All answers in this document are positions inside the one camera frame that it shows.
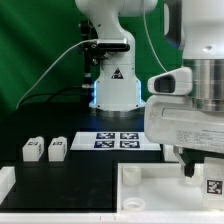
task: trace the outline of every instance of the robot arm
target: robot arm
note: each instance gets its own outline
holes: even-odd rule
[[[145,106],[141,84],[135,76],[135,39],[123,29],[119,16],[140,16],[151,12],[158,0],[76,0],[79,10],[93,23],[97,47],[107,54],[95,82],[95,98],[90,108],[103,116],[133,116]]]
[[[152,142],[219,157],[224,154],[224,3],[164,2],[165,34],[183,46],[184,67],[149,80],[155,96],[146,105],[145,133]],[[179,15],[176,21],[172,13]]]

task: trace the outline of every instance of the white plastic housing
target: white plastic housing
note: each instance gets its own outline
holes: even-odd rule
[[[223,0],[183,0],[184,59],[224,58]]]
[[[23,147],[23,161],[37,162],[44,152],[44,139],[42,137],[30,138]]]
[[[157,0],[147,0],[146,11],[153,10]],[[92,108],[103,111],[130,111],[145,104],[141,100],[141,85],[135,75],[135,39],[124,30],[120,16],[138,16],[143,13],[143,0],[76,0],[79,10],[96,28],[100,39],[124,39],[130,45],[128,52],[106,54],[101,63],[100,76],[95,83],[95,100]],[[122,78],[114,78],[119,70]]]
[[[63,162],[67,153],[67,138],[54,138],[48,147],[50,162]]]
[[[0,170],[0,205],[16,183],[15,168],[3,167]]]
[[[182,67],[150,78],[148,80],[149,92],[152,94],[167,95],[167,93],[160,93],[155,90],[156,79],[167,75],[172,75],[175,79],[175,91],[173,93],[169,93],[168,95],[184,96],[191,93],[193,89],[193,77],[191,69],[187,67]]]
[[[196,110],[189,97],[152,96],[144,129],[151,142],[224,153],[224,113]]]

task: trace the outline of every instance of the label sticker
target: label sticker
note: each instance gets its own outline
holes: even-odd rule
[[[117,68],[116,71],[114,72],[112,79],[124,79],[119,68]]]
[[[223,181],[207,180],[207,194],[222,195]]]
[[[140,143],[139,141],[120,141],[120,148],[139,149]]]
[[[114,141],[96,141],[94,148],[95,149],[114,148]]]
[[[115,139],[115,133],[97,133],[96,139]]]
[[[120,133],[120,139],[139,139],[138,133]]]

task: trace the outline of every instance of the white block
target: white block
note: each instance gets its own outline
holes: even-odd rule
[[[166,162],[178,162],[177,157],[173,152],[172,145],[163,145],[163,153]]]
[[[48,147],[50,162],[63,162],[67,153],[67,139],[64,137],[54,138]]]
[[[0,205],[16,183],[15,168],[3,167],[0,170]]]
[[[44,139],[42,137],[30,138],[23,147],[23,161],[37,162],[44,152]]]

